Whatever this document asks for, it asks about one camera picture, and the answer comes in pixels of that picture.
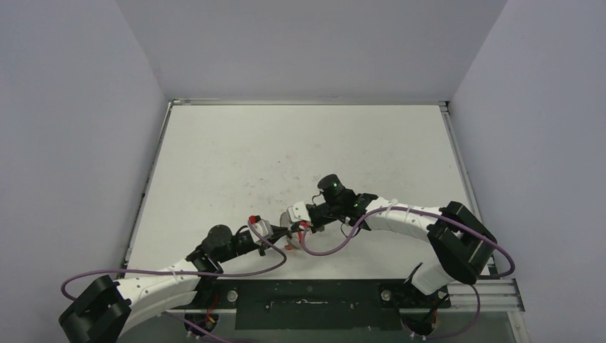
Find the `metal keyring organizer red handle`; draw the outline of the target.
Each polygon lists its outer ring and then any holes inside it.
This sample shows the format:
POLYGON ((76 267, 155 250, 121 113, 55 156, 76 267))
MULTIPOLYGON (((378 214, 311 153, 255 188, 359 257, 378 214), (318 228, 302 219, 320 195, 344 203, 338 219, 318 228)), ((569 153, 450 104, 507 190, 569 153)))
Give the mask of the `metal keyring organizer red handle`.
POLYGON ((288 251, 302 250, 302 244, 300 242, 302 233, 298 229, 297 224, 291 220, 288 212, 283 212, 280 215, 279 225, 287 230, 287 233, 284 235, 286 240, 284 248, 288 251))

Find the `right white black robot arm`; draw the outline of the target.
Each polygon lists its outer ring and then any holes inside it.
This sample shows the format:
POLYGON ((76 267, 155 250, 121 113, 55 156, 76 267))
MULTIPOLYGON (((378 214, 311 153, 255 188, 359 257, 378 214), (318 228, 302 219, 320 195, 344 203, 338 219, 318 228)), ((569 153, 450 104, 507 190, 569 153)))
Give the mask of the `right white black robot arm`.
POLYGON ((434 255, 420 262, 407 277, 406 301, 424 305, 432 293, 452 282, 475 284, 481 279, 497 245, 496 238, 462 203, 443 207, 414 207, 376 194, 356 193, 336 174, 318 184, 321 204, 298 202, 288 207, 280 224, 293 232, 322 231, 328 224, 349 225, 352 239, 360 230, 402 234, 429 244, 434 255))

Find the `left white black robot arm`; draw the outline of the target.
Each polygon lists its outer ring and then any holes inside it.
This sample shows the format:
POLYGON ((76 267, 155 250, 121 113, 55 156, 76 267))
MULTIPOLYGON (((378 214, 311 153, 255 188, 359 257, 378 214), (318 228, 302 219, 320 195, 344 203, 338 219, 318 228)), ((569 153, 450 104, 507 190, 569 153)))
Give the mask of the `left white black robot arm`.
POLYGON ((59 325, 70 342, 116 342, 122 333, 166 310, 205 307, 214 300, 215 280, 225 275, 222 262, 274 248, 282 237, 292 237, 292 232, 264 219, 236 232, 216 225, 191 253, 164 269, 132 270, 130 279, 112 279, 102 272, 72 300, 59 325))

